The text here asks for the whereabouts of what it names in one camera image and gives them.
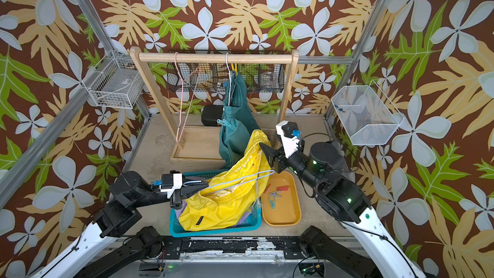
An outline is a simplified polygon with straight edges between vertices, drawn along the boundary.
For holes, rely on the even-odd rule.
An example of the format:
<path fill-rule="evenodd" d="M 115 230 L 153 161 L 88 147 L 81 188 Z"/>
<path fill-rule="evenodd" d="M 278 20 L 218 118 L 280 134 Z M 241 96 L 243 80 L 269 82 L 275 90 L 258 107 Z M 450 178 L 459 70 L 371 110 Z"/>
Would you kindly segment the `black mounting rail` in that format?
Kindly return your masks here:
<path fill-rule="evenodd" d="M 174 238 L 161 236 L 149 247 L 143 244 L 134 245 L 133 252 L 138 252 L 138 260 L 158 259 L 178 260 L 187 254 L 254 254 L 272 255 L 273 258 L 303 259 L 304 257 L 323 258 L 323 250 L 335 241 L 321 232 L 310 230 L 301 236 L 268 236 L 268 237 L 186 237 Z"/>

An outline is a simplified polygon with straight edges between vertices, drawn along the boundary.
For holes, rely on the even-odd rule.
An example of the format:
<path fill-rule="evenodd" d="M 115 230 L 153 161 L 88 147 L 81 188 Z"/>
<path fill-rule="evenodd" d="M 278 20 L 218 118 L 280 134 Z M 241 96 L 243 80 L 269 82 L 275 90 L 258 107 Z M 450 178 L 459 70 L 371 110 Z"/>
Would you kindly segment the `yellow plastic tray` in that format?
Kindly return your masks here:
<path fill-rule="evenodd" d="M 261 195 L 262 217 L 272 227 L 290 227 L 300 222 L 302 211 L 298 199 L 295 179 L 287 171 L 275 173 L 270 176 L 268 184 L 271 184 L 269 192 Z M 280 198 L 276 198 L 275 208 L 271 209 L 268 197 L 276 191 L 278 186 L 288 185 L 288 191 L 279 191 Z"/>

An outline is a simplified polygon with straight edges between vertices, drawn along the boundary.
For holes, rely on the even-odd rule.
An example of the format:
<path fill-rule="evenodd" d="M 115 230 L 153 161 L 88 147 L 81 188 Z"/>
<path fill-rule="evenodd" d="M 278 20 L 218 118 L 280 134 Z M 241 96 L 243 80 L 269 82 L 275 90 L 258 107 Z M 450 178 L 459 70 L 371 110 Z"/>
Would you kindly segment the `blue clothespin on green shorts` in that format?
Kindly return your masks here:
<path fill-rule="evenodd" d="M 232 128 L 232 125 L 229 121 L 224 120 L 224 119 L 217 119 L 217 124 L 219 126 L 227 127 L 227 128 Z"/>

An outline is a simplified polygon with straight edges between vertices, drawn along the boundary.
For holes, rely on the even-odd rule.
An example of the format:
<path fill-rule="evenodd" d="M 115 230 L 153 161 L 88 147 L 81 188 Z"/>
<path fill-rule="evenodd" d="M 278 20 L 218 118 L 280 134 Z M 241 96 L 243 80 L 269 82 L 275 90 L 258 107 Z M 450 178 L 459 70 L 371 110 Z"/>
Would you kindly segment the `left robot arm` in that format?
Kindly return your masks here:
<path fill-rule="evenodd" d="M 181 209 L 185 199 L 207 187 L 206 180 L 177 171 L 151 184 L 137 172 L 122 173 L 110 186 L 111 199 L 81 235 L 33 276 L 110 277 L 137 260 L 158 256 L 163 251 L 162 236 L 154 227 L 144 227 L 120 248 L 96 258 L 141 219 L 140 207 L 168 203 L 172 209 Z"/>

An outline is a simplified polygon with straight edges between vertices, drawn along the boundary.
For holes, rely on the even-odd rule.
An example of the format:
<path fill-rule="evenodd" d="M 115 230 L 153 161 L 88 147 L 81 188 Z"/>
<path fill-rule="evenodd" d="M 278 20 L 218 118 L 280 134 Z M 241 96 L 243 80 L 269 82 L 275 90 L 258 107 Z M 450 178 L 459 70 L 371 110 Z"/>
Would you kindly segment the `yellow shorts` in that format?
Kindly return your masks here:
<path fill-rule="evenodd" d="M 271 170 L 259 144 L 270 145 L 266 134 L 256 129 L 251 134 L 244 156 L 231 169 L 210 179 L 210 185 L 237 179 L 259 171 Z M 268 185 L 269 177 L 257 181 L 259 196 L 253 182 L 236 186 L 228 190 L 220 190 L 222 186 L 206 188 L 186 199 L 187 207 L 179 217 L 184 230 L 202 231 L 223 229 L 235 225 L 245 212 L 255 203 Z"/>

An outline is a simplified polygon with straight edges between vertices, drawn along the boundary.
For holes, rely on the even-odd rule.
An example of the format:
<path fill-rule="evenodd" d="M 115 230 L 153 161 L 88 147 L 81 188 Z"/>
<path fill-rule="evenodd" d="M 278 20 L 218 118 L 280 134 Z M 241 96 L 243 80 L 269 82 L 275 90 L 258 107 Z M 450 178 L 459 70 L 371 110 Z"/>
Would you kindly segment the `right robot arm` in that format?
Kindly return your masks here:
<path fill-rule="evenodd" d="M 283 148 L 260 146 L 274 171 L 290 169 L 310 186 L 316 202 L 350 231 L 367 252 L 361 256 L 310 226 L 300 236 L 306 256 L 329 261 L 351 277 L 426 277 L 381 224 L 370 199 L 339 170 L 344 159 L 334 145 L 318 142 L 311 146 L 308 155 L 297 149 L 289 157 Z"/>

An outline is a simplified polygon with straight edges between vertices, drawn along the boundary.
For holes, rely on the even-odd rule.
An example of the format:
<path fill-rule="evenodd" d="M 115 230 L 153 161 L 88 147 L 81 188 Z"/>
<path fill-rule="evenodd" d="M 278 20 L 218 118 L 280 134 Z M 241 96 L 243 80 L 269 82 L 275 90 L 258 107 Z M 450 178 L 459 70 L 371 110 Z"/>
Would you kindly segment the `black tool case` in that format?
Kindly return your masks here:
<path fill-rule="evenodd" d="M 222 105 L 206 105 L 202 109 L 201 113 L 201 123 L 204 126 L 217 127 L 220 124 L 217 122 L 223 117 L 223 106 Z"/>

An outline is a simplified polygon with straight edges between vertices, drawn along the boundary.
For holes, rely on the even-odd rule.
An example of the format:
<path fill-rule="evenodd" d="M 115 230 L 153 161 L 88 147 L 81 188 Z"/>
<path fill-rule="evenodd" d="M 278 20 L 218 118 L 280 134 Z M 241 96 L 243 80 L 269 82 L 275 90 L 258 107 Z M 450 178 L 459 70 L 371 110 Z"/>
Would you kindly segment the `wooden clothes rack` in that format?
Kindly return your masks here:
<path fill-rule="evenodd" d="M 292 85 L 300 59 L 298 50 L 293 50 L 290 55 L 246 55 L 246 54 L 157 54 L 143 53 L 139 47 L 130 49 L 130 56 L 138 69 L 145 85 L 150 91 L 161 116 L 173 137 L 178 136 L 178 125 L 168 108 L 166 101 L 155 81 L 150 63 L 194 63 L 194 64 L 285 64 L 287 68 L 287 79 L 284 83 L 283 99 L 280 105 L 278 121 L 286 118 L 289 96 L 292 93 Z M 219 155 L 219 127 L 185 126 L 185 136 L 176 142 L 172 149 L 170 161 L 172 163 L 192 163 L 199 165 L 219 166 L 223 159 Z"/>

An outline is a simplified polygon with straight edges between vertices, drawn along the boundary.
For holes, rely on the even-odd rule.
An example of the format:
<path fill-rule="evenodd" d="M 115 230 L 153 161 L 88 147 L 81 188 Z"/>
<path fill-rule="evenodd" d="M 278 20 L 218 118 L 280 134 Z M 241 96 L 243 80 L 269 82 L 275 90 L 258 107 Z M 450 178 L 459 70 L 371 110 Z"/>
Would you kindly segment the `pink wire hanger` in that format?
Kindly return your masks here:
<path fill-rule="evenodd" d="M 183 120 L 183 117 L 182 117 L 182 115 L 183 115 L 183 102 L 184 102 L 183 95 L 185 93 L 185 83 L 186 83 L 185 81 L 188 80 L 194 74 L 197 75 L 196 83 L 194 85 L 194 90 L 193 90 L 193 93 L 195 93 L 196 90 L 197 90 L 197 87 L 198 87 L 199 76 L 200 76 L 200 69 L 199 69 L 199 66 L 197 66 L 196 69 L 193 72 L 190 72 L 190 74 L 189 74 L 189 76 L 187 78 L 184 78 L 182 76 L 182 74 L 181 74 L 180 68 L 178 67 L 178 60 L 177 60 L 178 55 L 179 55 L 178 52 L 175 52 L 174 53 L 174 66 L 176 68 L 177 75 L 178 75 L 178 77 L 179 77 L 179 79 L 181 81 L 179 123 L 178 123 L 177 131 L 176 131 L 176 143 L 177 144 L 180 144 L 180 142 L 182 141 L 182 138 L 183 138 L 183 135 L 184 135 L 184 132 L 185 132 L 185 126 L 187 124 L 187 121 L 189 119 L 189 114 L 190 114 L 190 110 L 188 109 L 187 110 L 187 113 L 185 115 L 185 119 Z"/>

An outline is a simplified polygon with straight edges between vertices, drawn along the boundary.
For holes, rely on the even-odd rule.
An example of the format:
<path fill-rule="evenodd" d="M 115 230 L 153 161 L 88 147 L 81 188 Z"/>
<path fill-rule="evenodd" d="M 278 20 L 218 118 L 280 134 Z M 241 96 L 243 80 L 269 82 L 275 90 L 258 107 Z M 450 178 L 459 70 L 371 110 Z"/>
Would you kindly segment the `purple shorts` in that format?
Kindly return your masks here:
<path fill-rule="evenodd" d="M 183 213 L 183 211 L 187 207 L 187 203 L 185 200 L 183 200 L 181 203 L 182 203 L 182 208 L 179 210 L 174 210 L 174 213 L 171 214 L 171 216 L 174 217 L 176 220 L 178 220 L 180 215 Z M 245 212 L 243 214 L 243 216 L 241 217 L 241 219 L 234 225 L 234 227 L 237 227 L 237 226 L 241 225 L 242 223 L 244 223 L 248 219 L 248 217 L 251 215 L 251 213 L 252 213 L 251 210 L 248 210 L 247 212 Z"/>

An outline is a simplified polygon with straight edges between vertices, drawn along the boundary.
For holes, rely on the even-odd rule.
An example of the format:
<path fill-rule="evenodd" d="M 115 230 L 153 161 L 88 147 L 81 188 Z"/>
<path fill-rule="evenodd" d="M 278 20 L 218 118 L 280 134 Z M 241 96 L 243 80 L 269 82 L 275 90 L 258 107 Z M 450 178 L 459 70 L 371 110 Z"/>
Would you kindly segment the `teal clothespin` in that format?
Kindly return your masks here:
<path fill-rule="evenodd" d="M 274 208 L 275 208 L 276 197 L 274 197 L 274 196 L 269 196 L 269 197 L 268 197 L 268 201 L 270 202 L 270 207 L 271 207 L 271 209 L 274 209 Z"/>

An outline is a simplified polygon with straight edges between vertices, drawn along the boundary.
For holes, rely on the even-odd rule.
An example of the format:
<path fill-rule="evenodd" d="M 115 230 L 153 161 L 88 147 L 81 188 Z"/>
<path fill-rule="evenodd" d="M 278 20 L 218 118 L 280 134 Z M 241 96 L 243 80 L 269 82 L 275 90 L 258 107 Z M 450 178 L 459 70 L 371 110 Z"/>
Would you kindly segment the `green shorts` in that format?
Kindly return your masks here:
<path fill-rule="evenodd" d="M 224 168 L 229 169 L 244 156 L 251 134 L 259 129 L 248 105 L 246 83 L 242 75 L 233 73 L 233 94 L 228 107 L 228 82 L 226 97 L 223 101 L 223 117 L 232 128 L 220 126 L 219 154 L 225 161 Z"/>

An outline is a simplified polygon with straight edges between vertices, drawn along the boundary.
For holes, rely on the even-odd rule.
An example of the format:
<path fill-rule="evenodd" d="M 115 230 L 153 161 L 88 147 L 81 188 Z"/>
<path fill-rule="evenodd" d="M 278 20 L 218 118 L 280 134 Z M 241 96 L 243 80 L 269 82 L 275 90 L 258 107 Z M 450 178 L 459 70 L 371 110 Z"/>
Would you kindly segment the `black mesh basket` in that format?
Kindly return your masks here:
<path fill-rule="evenodd" d="M 283 64 L 237 64 L 238 73 L 243 76 L 248 93 L 282 92 L 285 84 L 285 65 Z M 178 63 L 181 74 L 187 78 L 199 66 L 200 76 L 197 91 L 224 93 L 228 82 L 226 65 L 213 63 Z M 167 73 L 163 76 L 166 85 L 173 91 L 180 90 L 181 81 L 173 63 L 168 63 Z M 185 90 L 193 90 L 197 75 L 185 82 Z"/>

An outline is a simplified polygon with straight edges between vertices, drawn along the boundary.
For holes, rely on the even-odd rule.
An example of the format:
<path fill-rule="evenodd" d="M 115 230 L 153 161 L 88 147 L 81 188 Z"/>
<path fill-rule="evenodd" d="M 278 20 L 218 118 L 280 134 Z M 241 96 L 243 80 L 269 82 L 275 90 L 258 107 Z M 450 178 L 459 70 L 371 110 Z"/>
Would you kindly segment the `teal plastic basket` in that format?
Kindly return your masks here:
<path fill-rule="evenodd" d="M 192 178 L 197 178 L 198 180 L 206 181 L 222 173 L 223 171 L 227 171 L 227 170 L 219 169 L 212 171 L 185 172 L 183 175 L 185 177 L 192 177 Z M 172 209 L 169 218 L 170 220 L 169 232 L 170 235 L 175 238 L 186 238 L 192 236 L 213 236 L 213 235 L 228 234 L 235 232 L 254 231 L 261 226 L 261 201 L 256 201 L 255 203 L 253 203 L 253 205 L 250 207 L 249 210 L 252 211 L 251 215 L 244 223 L 242 223 L 237 227 L 231 226 L 223 229 L 202 230 L 202 231 L 193 232 L 193 231 L 184 230 L 184 228 L 181 226 L 179 222 L 179 219 L 176 220 L 174 217 L 171 216 L 171 214 L 174 213 L 174 209 Z"/>

